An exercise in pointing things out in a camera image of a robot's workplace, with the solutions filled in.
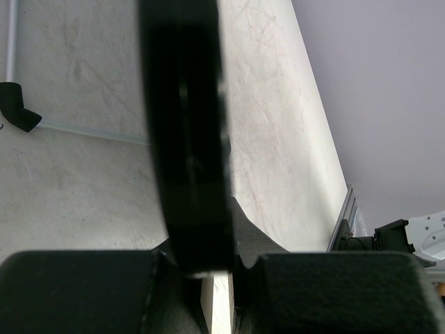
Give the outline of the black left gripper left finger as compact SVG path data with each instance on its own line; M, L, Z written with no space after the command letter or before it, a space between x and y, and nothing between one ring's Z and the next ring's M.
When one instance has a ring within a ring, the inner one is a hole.
M31 250L1 263L2 333L207 333L200 280L152 250Z

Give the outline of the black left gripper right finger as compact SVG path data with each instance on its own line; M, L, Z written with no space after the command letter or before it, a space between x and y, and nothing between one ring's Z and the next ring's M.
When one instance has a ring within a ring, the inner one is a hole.
M233 209L235 333L444 332L444 300L413 255L376 240L373 251L289 253Z

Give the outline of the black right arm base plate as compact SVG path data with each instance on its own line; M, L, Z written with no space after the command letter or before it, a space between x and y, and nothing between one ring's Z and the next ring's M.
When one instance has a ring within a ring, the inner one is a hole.
M333 251L374 251L375 239L373 237L354 237L348 220L343 219L337 231Z

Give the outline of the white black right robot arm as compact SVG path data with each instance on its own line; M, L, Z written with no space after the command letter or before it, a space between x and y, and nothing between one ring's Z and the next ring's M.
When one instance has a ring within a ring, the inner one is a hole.
M375 229L379 251L408 253L424 267L444 261L444 211L400 219Z

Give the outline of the small black-framed whiteboard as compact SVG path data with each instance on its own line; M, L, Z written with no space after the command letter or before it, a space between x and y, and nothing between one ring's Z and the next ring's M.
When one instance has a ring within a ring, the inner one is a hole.
M217 1L139 1L145 114L161 209L187 276L234 263Z

